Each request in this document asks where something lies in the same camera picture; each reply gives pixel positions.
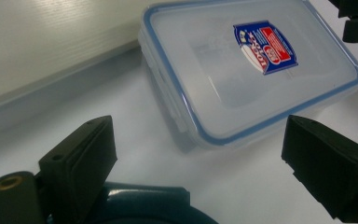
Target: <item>plastic container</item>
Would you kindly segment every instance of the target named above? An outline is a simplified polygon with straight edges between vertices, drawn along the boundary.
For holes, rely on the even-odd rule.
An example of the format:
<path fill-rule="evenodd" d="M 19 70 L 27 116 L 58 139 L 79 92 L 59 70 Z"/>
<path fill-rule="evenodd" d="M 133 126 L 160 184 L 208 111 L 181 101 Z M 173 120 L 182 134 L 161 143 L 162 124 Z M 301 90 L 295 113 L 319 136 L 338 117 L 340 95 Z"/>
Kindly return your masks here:
<path fill-rule="evenodd" d="M 358 88 L 358 62 L 308 1 L 149 7 L 142 52 L 181 132 L 243 145 Z"/>

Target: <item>blue rim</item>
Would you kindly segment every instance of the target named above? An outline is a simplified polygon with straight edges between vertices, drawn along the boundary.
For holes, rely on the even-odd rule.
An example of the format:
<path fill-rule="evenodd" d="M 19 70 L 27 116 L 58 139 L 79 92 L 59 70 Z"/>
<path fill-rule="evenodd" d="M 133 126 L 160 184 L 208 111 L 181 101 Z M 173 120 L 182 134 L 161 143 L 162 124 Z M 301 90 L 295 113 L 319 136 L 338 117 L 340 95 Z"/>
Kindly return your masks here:
<path fill-rule="evenodd" d="M 172 84 L 173 86 L 176 88 L 176 91 L 178 92 L 179 96 L 182 98 L 182 100 L 184 101 L 185 105 L 186 105 L 186 110 L 188 112 L 188 114 L 190 115 L 191 119 L 193 120 L 197 132 L 200 134 L 200 136 L 208 143 L 212 144 L 212 145 L 216 145 L 216 146 L 223 146 L 223 145 L 228 145 L 238 139 L 244 138 L 246 136 L 249 136 L 253 133 L 256 133 L 260 130 L 263 130 L 265 128 L 267 128 L 268 126 L 271 126 L 272 124 L 275 124 L 279 121 L 281 121 L 282 119 L 286 119 L 289 115 L 291 114 L 295 114 L 307 107 L 310 107 L 312 105 L 316 105 L 317 103 L 331 97 L 334 96 L 340 92 L 343 92 L 345 90 L 348 90 L 356 85 L 358 85 L 358 62 L 354 59 L 354 57 L 350 54 L 350 52 L 348 51 L 348 49 L 342 44 L 342 42 L 339 40 L 339 38 L 334 34 L 334 32 L 331 31 L 331 28 L 325 23 L 325 21 L 321 18 L 321 16 L 318 14 L 318 12 L 316 11 L 316 9 L 307 1 L 307 2 L 303 2 L 304 5 L 310 10 L 310 12 L 318 19 L 318 21 L 322 24 L 322 26 L 326 29 L 326 31 L 333 37 L 333 39 L 335 40 L 336 44 L 341 48 L 341 50 L 348 56 L 348 58 L 351 60 L 353 66 L 355 67 L 356 71 L 357 71 L 357 78 L 354 81 L 351 81 L 345 85 L 342 85 L 340 87 L 337 87 L 327 93 L 324 93 L 320 96 L 317 96 L 311 100 L 308 100 L 307 102 L 304 102 L 300 105 L 294 106 L 286 111 L 283 111 L 280 114 L 277 114 L 276 116 L 270 118 L 270 119 L 266 119 L 248 129 L 245 129 L 241 132 L 235 133 L 233 135 L 231 135 L 230 137 L 225 137 L 225 138 L 216 138 L 210 134 L 208 134 L 205 129 L 202 127 L 199 118 L 197 117 L 196 113 L 193 110 L 193 107 L 191 106 L 191 104 L 189 103 L 187 96 L 185 95 L 184 89 L 182 87 L 182 85 L 180 84 L 177 76 L 175 75 L 173 68 L 168 60 L 167 55 L 165 54 L 163 47 L 161 46 L 161 44 L 158 42 L 158 37 L 156 35 L 156 32 L 151 24 L 151 17 L 153 16 L 153 14 L 161 11 L 162 9 L 167 9 L 167 8 L 179 8 L 179 7 L 194 7 L 194 6 L 203 6 L 203 5 L 210 5 L 210 4 L 220 4 L 219 1 L 214 1 L 214 3 L 210 2 L 196 2 L 196 3 L 176 3 L 176 4 L 165 4 L 165 5 L 158 5 L 158 6 L 154 6 L 149 8 L 145 14 L 144 14 L 144 23 L 145 23 L 145 28 L 147 30 L 147 32 L 150 34 L 151 40 L 153 41 L 154 46 L 156 47 L 156 50 L 158 52 L 158 55 L 160 56 L 160 59 L 162 60 L 163 64 L 165 65 L 165 68 L 167 69 L 167 72 L 172 80 Z"/>

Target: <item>brand label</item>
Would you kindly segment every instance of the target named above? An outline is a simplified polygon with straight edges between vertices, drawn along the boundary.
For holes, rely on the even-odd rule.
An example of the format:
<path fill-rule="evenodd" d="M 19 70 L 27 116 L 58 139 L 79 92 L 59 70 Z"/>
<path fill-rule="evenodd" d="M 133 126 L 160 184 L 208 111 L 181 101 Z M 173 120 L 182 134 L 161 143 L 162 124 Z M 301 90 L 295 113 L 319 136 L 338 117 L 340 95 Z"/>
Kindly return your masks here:
<path fill-rule="evenodd" d="M 287 39 L 268 21 L 234 25 L 234 34 L 243 54 L 264 75 L 298 65 Z"/>

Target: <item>container lid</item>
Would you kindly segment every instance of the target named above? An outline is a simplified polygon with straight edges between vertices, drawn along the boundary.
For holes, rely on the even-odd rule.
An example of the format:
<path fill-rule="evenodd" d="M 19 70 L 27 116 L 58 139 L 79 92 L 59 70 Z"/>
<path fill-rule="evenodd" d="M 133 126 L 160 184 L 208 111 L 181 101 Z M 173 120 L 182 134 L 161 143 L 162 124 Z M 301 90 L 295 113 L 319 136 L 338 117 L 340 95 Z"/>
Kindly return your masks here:
<path fill-rule="evenodd" d="M 144 26 L 172 91 L 213 145 L 358 85 L 357 63 L 307 1 L 157 5 Z"/>

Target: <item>white table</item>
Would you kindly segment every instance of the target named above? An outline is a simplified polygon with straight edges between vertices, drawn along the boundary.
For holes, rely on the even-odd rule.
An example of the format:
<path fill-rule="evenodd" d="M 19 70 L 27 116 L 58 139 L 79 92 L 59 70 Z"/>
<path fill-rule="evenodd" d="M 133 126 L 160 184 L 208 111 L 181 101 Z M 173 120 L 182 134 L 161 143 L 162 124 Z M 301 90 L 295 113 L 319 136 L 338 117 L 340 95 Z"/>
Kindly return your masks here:
<path fill-rule="evenodd" d="M 327 0 L 313 5 L 341 35 Z M 358 59 L 358 44 L 348 45 Z M 113 117 L 118 161 L 108 181 L 181 186 L 219 223 L 340 223 L 281 160 L 283 131 L 247 148 L 178 144 L 147 78 L 139 49 L 77 72 L 0 106 L 0 175 L 38 172 L 38 160 L 88 119 Z M 358 142 L 358 92 L 315 119 Z"/>

